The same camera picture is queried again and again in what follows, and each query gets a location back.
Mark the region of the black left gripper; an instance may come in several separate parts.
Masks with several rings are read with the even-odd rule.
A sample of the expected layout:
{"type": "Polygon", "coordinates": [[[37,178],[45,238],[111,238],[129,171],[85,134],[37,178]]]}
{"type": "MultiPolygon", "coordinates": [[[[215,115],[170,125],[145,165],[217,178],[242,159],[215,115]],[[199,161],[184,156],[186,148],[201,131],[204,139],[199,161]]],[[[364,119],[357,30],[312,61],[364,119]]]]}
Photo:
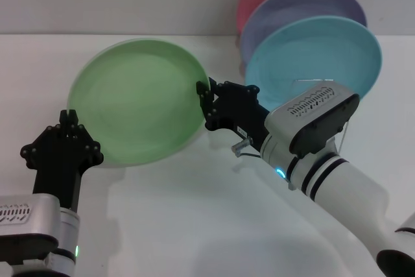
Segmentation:
{"type": "Polygon", "coordinates": [[[78,122],[75,110],[60,112],[58,124],[45,130],[20,150],[29,169],[36,169],[34,193],[55,196],[62,208],[78,210],[81,170],[100,165],[101,145],[78,122]]]}

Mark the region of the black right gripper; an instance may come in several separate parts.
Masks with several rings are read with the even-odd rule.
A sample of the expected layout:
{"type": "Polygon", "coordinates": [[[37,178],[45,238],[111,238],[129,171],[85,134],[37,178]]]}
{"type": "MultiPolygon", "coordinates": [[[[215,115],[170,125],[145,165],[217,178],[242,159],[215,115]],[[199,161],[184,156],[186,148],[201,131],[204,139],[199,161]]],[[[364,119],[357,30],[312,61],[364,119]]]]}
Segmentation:
{"type": "Polygon", "coordinates": [[[269,131],[265,119],[269,111],[259,105],[256,97],[259,88],[254,85],[243,86],[234,82],[217,82],[209,77],[209,84],[196,83],[196,92],[209,131],[231,130],[242,139],[249,139],[251,146],[260,151],[269,131]],[[225,94],[250,94],[237,97],[225,94]]]}

